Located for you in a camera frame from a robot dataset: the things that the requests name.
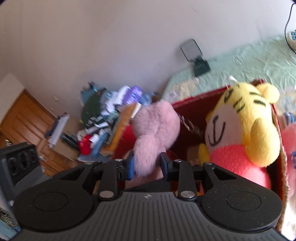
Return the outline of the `pink plush bear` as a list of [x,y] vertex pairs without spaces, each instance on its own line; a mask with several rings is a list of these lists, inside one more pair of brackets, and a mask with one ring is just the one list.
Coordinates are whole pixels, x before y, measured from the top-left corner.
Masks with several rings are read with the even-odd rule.
[[180,126],[178,114],[165,100],[140,109],[132,120],[134,177],[125,182],[127,189],[163,178],[159,156],[174,144]]

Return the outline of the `yellow tiger plush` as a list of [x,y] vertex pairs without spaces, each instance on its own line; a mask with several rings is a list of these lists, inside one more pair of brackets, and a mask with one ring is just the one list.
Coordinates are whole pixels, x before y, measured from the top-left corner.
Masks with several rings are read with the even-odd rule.
[[206,117],[205,141],[198,146],[199,163],[212,162],[271,188],[266,168],[280,155],[271,106],[279,97],[279,90],[269,83],[241,82],[228,87]]

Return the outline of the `red cardboard box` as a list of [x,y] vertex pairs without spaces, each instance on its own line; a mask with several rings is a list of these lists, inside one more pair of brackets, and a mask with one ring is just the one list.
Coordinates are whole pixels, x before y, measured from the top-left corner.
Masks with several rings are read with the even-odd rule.
[[[269,83],[241,82],[226,89],[206,116],[205,141],[197,149],[198,163],[212,162],[269,188],[271,180],[266,168],[280,154],[280,134],[271,108],[279,97],[279,90]],[[180,121],[172,105],[164,100],[135,115],[135,178],[126,181],[126,188],[161,177],[160,153],[176,141]]]

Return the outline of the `yellow book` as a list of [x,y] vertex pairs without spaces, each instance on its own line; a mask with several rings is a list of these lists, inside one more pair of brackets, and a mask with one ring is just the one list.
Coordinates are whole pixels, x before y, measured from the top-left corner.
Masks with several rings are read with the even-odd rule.
[[125,132],[125,129],[130,124],[130,119],[133,114],[133,111],[136,107],[137,103],[133,103],[131,105],[123,105],[119,108],[120,113],[118,117],[118,121],[114,126],[114,131],[112,131],[111,137],[107,140],[107,142],[102,146],[100,150],[100,154],[104,156],[113,156],[119,142]]

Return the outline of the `purple tissue pack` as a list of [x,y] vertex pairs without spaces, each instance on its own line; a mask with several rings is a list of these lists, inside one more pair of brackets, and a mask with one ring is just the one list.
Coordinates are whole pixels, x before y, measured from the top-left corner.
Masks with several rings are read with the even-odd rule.
[[122,104],[131,105],[142,97],[143,90],[138,85],[133,85],[125,93]]

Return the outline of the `blue pencil pouch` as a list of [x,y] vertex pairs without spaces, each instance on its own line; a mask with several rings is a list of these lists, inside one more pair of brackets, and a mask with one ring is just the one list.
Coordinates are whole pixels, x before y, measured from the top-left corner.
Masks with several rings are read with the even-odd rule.
[[88,82],[88,86],[84,87],[80,91],[81,105],[84,106],[88,99],[90,99],[90,97],[92,97],[93,94],[99,92],[100,90],[102,90],[102,88],[100,88],[97,84],[95,84],[94,82]]

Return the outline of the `phone stand with mirror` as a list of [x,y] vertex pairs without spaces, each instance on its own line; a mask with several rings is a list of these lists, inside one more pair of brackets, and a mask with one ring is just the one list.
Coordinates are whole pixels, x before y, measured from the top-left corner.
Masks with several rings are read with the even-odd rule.
[[210,71],[210,66],[207,60],[203,59],[203,54],[198,44],[194,39],[188,39],[180,45],[180,49],[186,60],[193,65],[195,77],[199,77]]

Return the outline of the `cartoon print bed sheet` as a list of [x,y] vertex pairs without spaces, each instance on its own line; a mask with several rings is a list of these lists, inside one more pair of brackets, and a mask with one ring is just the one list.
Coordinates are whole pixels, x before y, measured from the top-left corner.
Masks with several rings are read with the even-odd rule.
[[165,88],[162,98],[175,103],[220,88],[231,83],[233,76],[239,82],[263,79],[275,85],[280,99],[275,111],[283,138],[293,128],[288,127],[285,116],[295,114],[295,54],[288,48],[285,38],[274,37],[244,46],[209,60],[211,71],[194,76],[192,67],[174,74]]

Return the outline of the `white power strip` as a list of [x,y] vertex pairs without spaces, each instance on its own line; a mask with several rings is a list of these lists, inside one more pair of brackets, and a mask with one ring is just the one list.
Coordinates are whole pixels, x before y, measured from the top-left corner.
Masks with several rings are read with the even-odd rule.
[[287,41],[291,45],[292,48],[295,48],[296,44],[296,31],[290,31],[287,33]]

